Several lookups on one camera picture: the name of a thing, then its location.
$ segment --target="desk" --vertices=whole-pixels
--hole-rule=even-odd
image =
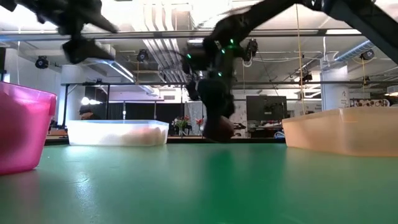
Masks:
[[[398,223],[397,158],[284,144],[49,146],[0,177],[0,223]]]

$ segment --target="flowers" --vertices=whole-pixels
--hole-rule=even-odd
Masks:
[[[188,116],[185,116],[183,118],[177,117],[172,122],[172,126],[176,126],[176,127],[180,128],[180,129],[183,129],[183,128],[185,128],[187,126],[188,121],[189,121],[189,117]]]
[[[201,125],[203,125],[203,118],[202,119],[195,119],[195,121],[197,122],[197,125],[200,127]]]

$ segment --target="person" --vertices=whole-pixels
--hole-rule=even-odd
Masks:
[[[79,110],[82,120],[99,120],[101,119],[98,115],[94,114],[89,105],[83,105]]]
[[[50,134],[51,133],[51,129],[55,128],[56,126],[57,126],[57,122],[54,120],[54,118],[52,118],[51,122],[50,122],[49,133],[48,134]]]

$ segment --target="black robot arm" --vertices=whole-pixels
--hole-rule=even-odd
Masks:
[[[374,2],[375,0],[265,0],[251,6],[247,12],[220,20],[213,33],[204,39],[203,46],[207,56],[214,57],[220,46],[228,46],[231,39],[240,43],[257,26],[294,4],[303,4],[309,9],[322,11],[336,20],[346,22],[398,63],[398,23]]]
[[[57,25],[60,35],[70,36],[70,40],[62,45],[69,62],[76,64],[86,58],[114,60],[111,54],[95,44],[95,40],[86,39],[81,34],[85,24],[118,32],[117,27],[101,15],[101,0],[0,0],[0,6],[9,11],[14,11],[18,4],[34,12],[40,23],[50,21]]]
[[[187,58],[192,70],[208,70],[209,76],[198,84],[198,95],[208,114],[206,126],[215,127],[220,116],[234,113],[233,60],[242,57],[239,43],[252,30],[294,4],[302,4],[314,11],[344,21],[360,31],[395,63],[398,63],[398,23],[374,4],[374,0],[265,0],[241,14],[220,20],[214,31],[203,40],[201,50],[195,48]],[[216,133],[206,133],[213,138]]]

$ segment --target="orange plastic bin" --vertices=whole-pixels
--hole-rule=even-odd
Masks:
[[[351,156],[398,156],[398,108],[344,108],[282,121],[288,147]]]
[[[56,100],[52,93],[0,82],[0,175],[39,164]]]

